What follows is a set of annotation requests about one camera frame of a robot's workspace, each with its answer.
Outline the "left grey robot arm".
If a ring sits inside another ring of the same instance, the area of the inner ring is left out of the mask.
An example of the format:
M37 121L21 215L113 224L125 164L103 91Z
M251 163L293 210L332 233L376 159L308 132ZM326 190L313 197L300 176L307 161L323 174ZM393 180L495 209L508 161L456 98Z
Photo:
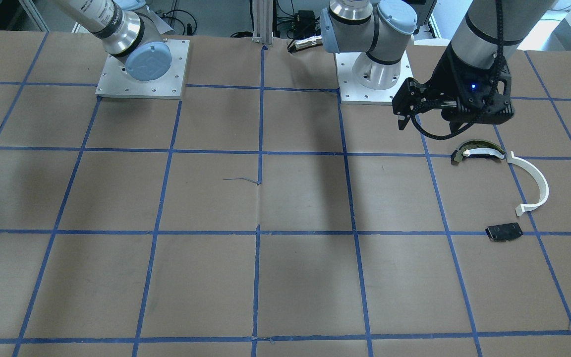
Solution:
M514 117L508 59L551 7L550 0L474 0L430 79L403 80L392 99L399 130L411 122L422 135L447 140L475 124ZM331 0L320 14L323 47L358 53L353 75L385 90L396 82L418 16L403 0Z

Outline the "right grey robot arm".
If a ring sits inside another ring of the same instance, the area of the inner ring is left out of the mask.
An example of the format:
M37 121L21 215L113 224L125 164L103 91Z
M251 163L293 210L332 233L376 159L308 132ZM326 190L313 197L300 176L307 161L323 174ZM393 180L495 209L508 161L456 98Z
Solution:
M100 39L109 55L97 95L181 99L189 42L163 38L170 27L143 0L58 0L57 6ZM346 99L390 103L410 76L405 49L418 16L402 0L331 0L311 25L320 34L295 39L288 52L322 46L334 54Z

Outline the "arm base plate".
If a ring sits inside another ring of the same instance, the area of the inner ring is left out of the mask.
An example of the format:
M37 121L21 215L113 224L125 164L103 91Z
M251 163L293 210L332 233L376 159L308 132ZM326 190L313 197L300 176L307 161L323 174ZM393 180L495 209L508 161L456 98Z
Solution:
M413 76L406 53L392 65L376 63L365 53L335 54L335 60L343 104L390 106L403 82Z
M140 46L125 62L110 55L96 94L114 99L180 100L189 49L188 39L166 39Z

